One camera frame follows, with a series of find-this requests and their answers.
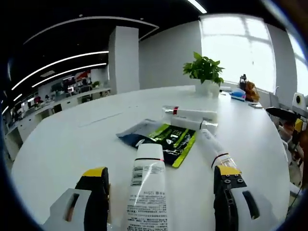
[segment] ceiling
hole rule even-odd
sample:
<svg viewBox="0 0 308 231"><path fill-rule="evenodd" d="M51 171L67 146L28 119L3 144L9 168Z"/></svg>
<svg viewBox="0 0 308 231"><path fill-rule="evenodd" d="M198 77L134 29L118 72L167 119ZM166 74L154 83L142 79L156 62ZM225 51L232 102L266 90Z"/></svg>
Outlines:
<svg viewBox="0 0 308 231"><path fill-rule="evenodd" d="M266 23L283 29L258 0L197 1L208 13L245 13L262 17ZM146 39L173 26L198 20L201 15L187 0L77 0L72 8L38 6L37 3L31 7L28 1L24 4L11 6L1 15L3 34L0 43L0 74L2 77L10 76L11 80L6 81L8 89L55 61L83 53L107 51L109 36L115 26L137 27L139 38ZM38 34L56 24L60 25ZM20 93L26 95L33 91L31 86L42 81L41 75L50 70L58 74L81 66L107 62L108 54L96 54L55 64L32 75L12 92L8 91L7 101Z"/></svg>

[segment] table surface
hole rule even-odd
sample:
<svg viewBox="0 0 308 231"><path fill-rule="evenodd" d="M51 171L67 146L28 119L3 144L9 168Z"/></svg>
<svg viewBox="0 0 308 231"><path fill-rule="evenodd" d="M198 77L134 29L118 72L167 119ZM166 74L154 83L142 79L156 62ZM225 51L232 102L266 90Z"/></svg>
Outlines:
<svg viewBox="0 0 308 231"><path fill-rule="evenodd" d="M50 206L74 188L90 168L106 166L111 183L111 219L126 210L136 150L116 133L140 121L162 118L163 105L218 113L217 139L231 154L245 182L272 204L282 221L289 202L289 173L280 136L264 109L229 95L208 99L194 86L133 91L101 98L44 119L29 135L12 168L20 197L42 224ZM167 167L167 200L173 230L215 230L213 171L194 145L178 169Z"/></svg>
<svg viewBox="0 0 308 231"><path fill-rule="evenodd" d="M90 91L87 91L87 92L83 92L83 93L79 93L79 94L76 94L76 95L72 95L70 97L67 97L67 98L63 98L61 100L58 100L58 101L51 101L50 103L42 106L40 109L37 109L36 111L34 111L33 113L27 115L26 117L24 117L21 121L23 121L25 118L29 117L29 116L33 116L33 115L37 115L43 111L46 111L50 108L53 108L55 105L58 105L58 104L61 104L61 103L64 103L66 101L70 101L72 99L75 99L75 98L80 98L82 96L85 96L85 95L89 95L89 94L95 94L95 93L98 93L98 92L101 92L101 91L107 91L107 90L111 90L111 88L94 88ZM18 124L21 122L21 121L17 121L16 123L14 123L14 125L8 130L8 132L6 133L6 135L8 135L9 133L11 133L16 127L18 127Z"/></svg>

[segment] window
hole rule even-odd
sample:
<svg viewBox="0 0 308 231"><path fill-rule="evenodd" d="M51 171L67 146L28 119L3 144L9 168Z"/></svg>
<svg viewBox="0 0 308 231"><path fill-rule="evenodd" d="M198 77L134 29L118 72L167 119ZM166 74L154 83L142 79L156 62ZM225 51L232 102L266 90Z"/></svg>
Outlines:
<svg viewBox="0 0 308 231"><path fill-rule="evenodd" d="M297 73L297 92L308 95L308 64L305 56L296 39L290 34L289 39L293 48L296 73Z"/></svg>
<svg viewBox="0 0 308 231"><path fill-rule="evenodd" d="M272 43L262 19L246 15L205 15L201 18L202 55L220 60L221 77L238 83L246 74L257 88L273 92L276 67Z"/></svg>

